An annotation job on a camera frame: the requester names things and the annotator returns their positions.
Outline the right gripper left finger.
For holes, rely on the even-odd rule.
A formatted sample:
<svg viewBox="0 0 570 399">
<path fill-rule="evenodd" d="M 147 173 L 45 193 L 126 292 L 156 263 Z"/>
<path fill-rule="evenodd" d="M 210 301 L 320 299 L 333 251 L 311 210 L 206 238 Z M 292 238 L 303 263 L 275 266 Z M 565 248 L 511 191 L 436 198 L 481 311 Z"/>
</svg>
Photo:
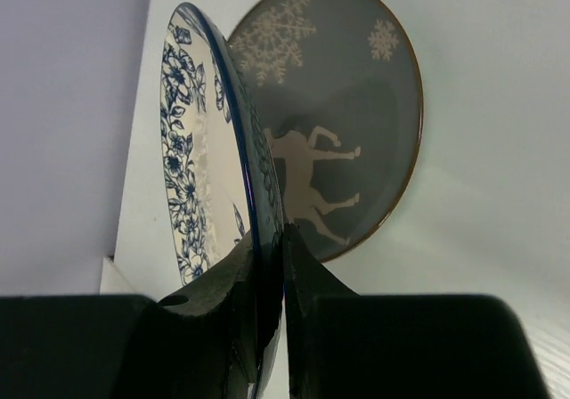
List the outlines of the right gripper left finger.
<svg viewBox="0 0 570 399">
<path fill-rule="evenodd" d="M 3 298 L 2 397 L 251 397 L 254 268 L 244 238 L 158 301 L 128 294 Z"/>
</svg>

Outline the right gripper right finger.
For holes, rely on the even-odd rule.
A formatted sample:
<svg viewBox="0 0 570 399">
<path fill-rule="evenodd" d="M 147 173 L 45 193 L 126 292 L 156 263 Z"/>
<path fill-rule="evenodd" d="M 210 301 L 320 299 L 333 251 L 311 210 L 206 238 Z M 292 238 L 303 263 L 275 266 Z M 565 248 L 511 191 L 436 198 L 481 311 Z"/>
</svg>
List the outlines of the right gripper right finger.
<svg viewBox="0 0 570 399">
<path fill-rule="evenodd" d="M 360 295 L 283 233 L 293 398 L 546 398 L 513 310 L 489 295 Z"/>
</svg>

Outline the blue patterned plate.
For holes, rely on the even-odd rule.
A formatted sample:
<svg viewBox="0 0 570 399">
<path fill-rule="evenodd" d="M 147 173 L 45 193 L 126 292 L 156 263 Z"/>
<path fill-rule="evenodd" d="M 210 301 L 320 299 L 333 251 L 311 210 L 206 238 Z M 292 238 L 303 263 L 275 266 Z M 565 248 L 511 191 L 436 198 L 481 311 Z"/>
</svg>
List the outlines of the blue patterned plate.
<svg viewBox="0 0 570 399">
<path fill-rule="evenodd" d="M 223 34 L 194 4 L 167 25 L 160 70 L 160 133 L 175 255 L 183 284 L 250 237 L 261 330 L 256 381 L 265 391 L 281 327 L 283 215 L 257 109 Z"/>
</svg>

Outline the grey reindeer plate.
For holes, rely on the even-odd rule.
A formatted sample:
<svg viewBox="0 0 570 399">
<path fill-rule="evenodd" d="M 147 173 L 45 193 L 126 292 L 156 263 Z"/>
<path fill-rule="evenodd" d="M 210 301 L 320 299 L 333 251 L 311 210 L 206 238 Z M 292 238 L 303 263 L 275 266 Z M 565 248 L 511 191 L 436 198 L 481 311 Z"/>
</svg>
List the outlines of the grey reindeer plate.
<svg viewBox="0 0 570 399">
<path fill-rule="evenodd" d="M 260 0 L 232 32 L 286 220 L 322 262 L 367 240 L 411 179 L 419 64 L 381 0 Z"/>
</svg>

